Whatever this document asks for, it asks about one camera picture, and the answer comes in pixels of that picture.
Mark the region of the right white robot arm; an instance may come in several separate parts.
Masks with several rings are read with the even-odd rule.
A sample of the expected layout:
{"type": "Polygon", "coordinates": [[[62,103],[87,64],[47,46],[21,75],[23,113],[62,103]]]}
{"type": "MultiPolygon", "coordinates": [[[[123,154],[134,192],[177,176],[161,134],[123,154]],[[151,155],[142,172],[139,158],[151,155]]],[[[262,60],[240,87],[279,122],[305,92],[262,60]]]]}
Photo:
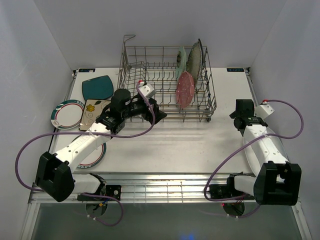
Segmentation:
{"type": "Polygon", "coordinates": [[[280,138],[269,129],[265,119],[274,113],[268,101],[255,106],[251,99],[237,99],[230,114],[243,137],[244,152],[252,175],[231,174],[226,194],[237,199],[251,195],[259,205],[293,206],[298,201],[302,170],[284,154],[280,138]]]}

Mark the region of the speckled beige round plate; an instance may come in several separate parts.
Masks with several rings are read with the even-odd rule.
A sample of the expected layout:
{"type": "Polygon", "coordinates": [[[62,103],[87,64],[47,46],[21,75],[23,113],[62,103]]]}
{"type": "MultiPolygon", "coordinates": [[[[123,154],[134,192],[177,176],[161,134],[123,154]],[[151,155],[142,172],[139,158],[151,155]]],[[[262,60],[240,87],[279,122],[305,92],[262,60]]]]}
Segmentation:
{"type": "Polygon", "coordinates": [[[194,85],[197,84],[203,68],[203,47],[200,39],[193,44],[186,62],[186,71],[191,74],[194,85]]]}

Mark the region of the black square floral plate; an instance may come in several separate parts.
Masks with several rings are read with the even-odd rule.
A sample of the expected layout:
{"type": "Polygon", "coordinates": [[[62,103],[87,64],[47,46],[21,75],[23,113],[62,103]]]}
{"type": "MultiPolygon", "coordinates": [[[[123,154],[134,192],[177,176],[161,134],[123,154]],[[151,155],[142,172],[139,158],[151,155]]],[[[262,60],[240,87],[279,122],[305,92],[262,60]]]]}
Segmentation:
{"type": "Polygon", "coordinates": [[[201,66],[200,66],[200,74],[201,74],[203,71],[203,68],[204,68],[204,64],[205,64],[205,51],[204,51],[203,44],[202,44],[202,41],[200,38],[198,39],[197,43],[199,44],[199,48],[201,51],[201,66]]]}

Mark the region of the white oval platter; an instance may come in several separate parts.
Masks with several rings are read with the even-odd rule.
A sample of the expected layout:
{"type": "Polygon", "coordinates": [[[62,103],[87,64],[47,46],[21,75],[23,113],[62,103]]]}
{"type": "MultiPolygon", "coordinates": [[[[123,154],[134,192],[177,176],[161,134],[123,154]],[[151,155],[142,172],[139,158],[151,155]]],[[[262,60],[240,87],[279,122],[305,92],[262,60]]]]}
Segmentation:
{"type": "Polygon", "coordinates": [[[275,164],[285,164],[288,162],[281,140],[276,136],[269,136],[267,134],[274,134],[274,131],[269,127],[257,124],[247,126],[244,130],[244,145],[258,137],[263,137],[244,149],[248,164],[256,177],[264,163],[271,161],[275,164]]]}

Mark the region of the pink dotted scalloped plate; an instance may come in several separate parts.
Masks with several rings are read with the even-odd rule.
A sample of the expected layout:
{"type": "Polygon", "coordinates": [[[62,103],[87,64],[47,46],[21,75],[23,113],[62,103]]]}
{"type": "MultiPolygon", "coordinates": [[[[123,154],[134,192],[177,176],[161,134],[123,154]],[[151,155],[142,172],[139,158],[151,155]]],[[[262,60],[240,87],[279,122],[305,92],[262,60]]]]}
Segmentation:
{"type": "Polygon", "coordinates": [[[184,71],[178,78],[176,88],[176,101],[181,109],[188,107],[195,94],[195,84],[192,75],[184,71]]]}

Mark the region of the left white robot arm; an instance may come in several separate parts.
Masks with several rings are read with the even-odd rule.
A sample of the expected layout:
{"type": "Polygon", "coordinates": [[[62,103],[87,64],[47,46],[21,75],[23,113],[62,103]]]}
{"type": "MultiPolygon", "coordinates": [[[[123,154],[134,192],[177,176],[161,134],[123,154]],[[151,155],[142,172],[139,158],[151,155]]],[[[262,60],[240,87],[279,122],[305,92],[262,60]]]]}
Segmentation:
{"type": "Polygon", "coordinates": [[[102,199],[106,195],[103,178],[92,173],[74,174],[78,165],[99,146],[119,137],[127,119],[142,116],[154,126],[167,116],[153,99],[156,91],[149,83],[139,83],[136,88],[138,94],[134,97],[127,89],[116,90],[110,103],[86,132],[55,153],[43,153],[35,184],[57,202],[66,200],[71,194],[89,194],[95,200],[102,199]]]}

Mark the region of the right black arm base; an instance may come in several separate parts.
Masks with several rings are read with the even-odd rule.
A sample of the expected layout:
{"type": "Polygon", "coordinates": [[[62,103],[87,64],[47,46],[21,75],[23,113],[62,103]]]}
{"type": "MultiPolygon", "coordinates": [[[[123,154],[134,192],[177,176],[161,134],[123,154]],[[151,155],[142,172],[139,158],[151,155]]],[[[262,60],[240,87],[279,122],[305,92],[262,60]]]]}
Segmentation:
{"type": "Polygon", "coordinates": [[[227,199],[242,196],[243,193],[231,188],[227,184],[210,184],[206,193],[210,199],[227,199]]]}

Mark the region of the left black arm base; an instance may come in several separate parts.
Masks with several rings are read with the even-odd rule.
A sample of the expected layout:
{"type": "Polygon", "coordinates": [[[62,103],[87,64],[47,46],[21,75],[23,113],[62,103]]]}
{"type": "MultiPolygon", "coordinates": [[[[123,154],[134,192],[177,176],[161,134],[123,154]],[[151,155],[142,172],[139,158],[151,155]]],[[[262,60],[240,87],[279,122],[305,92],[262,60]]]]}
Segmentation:
{"type": "MultiPolygon", "coordinates": [[[[102,184],[95,193],[90,193],[90,195],[99,195],[99,196],[108,196],[115,198],[117,200],[121,199],[121,191],[122,186],[121,185],[105,185],[102,184]]],[[[77,196],[78,201],[105,201],[106,198],[102,197],[92,197],[92,196],[84,196],[82,194],[79,194],[77,196]]]]}

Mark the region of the mint green flower plate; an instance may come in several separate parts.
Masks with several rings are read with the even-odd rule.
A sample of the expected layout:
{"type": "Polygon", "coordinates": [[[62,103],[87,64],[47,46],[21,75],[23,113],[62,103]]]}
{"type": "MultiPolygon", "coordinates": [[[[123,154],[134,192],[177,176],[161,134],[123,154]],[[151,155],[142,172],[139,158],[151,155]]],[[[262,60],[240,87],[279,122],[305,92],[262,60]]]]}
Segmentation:
{"type": "Polygon", "coordinates": [[[184,46],[180,46],[176,56],[175,77],[178,80],[186,70],[187,54],[184,46]]]}

